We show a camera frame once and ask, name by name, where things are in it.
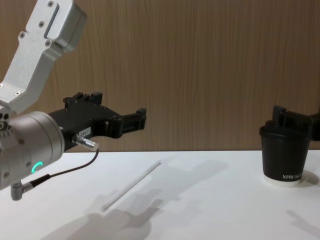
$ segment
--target silver connector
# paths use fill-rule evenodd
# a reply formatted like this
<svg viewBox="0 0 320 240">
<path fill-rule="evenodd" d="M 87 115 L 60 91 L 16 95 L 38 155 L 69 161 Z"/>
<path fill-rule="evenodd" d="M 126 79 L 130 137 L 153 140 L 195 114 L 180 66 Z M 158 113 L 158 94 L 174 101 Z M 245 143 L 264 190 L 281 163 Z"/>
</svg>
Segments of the silver connector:
<svg viewBox="0 0 320 240">
<path fill-rule="evenodd" d="M 97 151 L 98 148 L 99 148 L 99 143 L 97 142 L 94 142 L 94 141 L 91 141 L 85 137 L 82 137 L 78 134 L 75 134 L 73 136 L 73 139 L 72 141 L 75 143 L 75 144 L 78 144 L 79 146 L 82 146 L 86 149 L 89 149 L 91 151 Z"/>
</svg>

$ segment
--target black paper cup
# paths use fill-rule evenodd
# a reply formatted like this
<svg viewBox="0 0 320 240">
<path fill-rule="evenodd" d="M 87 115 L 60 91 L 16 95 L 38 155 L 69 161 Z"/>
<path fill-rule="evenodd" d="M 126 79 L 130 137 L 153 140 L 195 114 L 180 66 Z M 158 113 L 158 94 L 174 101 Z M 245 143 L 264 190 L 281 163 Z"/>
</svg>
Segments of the black paper cup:
<svg viewBox="0 0 320 240">
<path fill-rule="evenodd" d="M 301 134 L 279 134 L 260 128 L 263 173 L 280 186 L 295 186 L 301 180 L 310 139 Z"/>
</svg>

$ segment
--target green indicator light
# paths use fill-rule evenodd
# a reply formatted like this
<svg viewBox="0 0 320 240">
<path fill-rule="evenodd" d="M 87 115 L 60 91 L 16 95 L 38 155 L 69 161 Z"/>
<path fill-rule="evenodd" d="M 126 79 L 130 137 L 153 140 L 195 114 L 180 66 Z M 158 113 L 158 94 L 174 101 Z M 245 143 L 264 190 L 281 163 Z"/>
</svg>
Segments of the green indicator light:
<svg viewBox="0 0 320 240">
<path fill-rule="evenodd" d="M 37 171 L 37 167 L 43 166 L 43 165 L 44 165 L 44 163 L 43 163 L 42 161 L 37 162 L 37 163 L 33 166 L 31 172 L 34 174 L 34 173 Z"/>
</svg>

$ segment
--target white label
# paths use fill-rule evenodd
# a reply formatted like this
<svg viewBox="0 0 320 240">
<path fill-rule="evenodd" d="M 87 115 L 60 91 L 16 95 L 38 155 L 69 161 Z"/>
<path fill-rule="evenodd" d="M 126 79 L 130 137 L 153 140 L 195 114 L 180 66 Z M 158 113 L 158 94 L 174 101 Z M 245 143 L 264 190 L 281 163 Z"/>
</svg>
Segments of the white label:
<svg viewBox="0 0 320 240">
<path fill-rule="evenodd" d="M 79 136 L 81 136 L 83 138 L 90 135 L 90 134 L 91 134 L 91 127 L 88 127 L 85 130 L 82 130 L 79 132 Z"/>
</svg>

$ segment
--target screw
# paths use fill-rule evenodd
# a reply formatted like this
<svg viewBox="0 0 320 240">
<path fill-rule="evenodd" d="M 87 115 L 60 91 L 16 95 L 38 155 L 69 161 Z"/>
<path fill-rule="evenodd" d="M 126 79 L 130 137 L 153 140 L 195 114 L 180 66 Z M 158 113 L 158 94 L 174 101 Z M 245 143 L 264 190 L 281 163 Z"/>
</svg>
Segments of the screw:
<svg viewBox="0 0 320 240">
<path fill-rule="evenodd" d="M 49 47 L 51 45 L 51 41 L 50 40 L 47 40 L 45 41 L 45 44 L 44 44 L 46 47 Z"/>
<path fill-rule="evenodd" d="M 21 139 L 18 140 L 18 143 L 19 143 L 20 145 L 23 145 L 23 144 L 25 144 L 25 140 L 23 140 L 23 139 L 21 138 Z"/>
</svg>

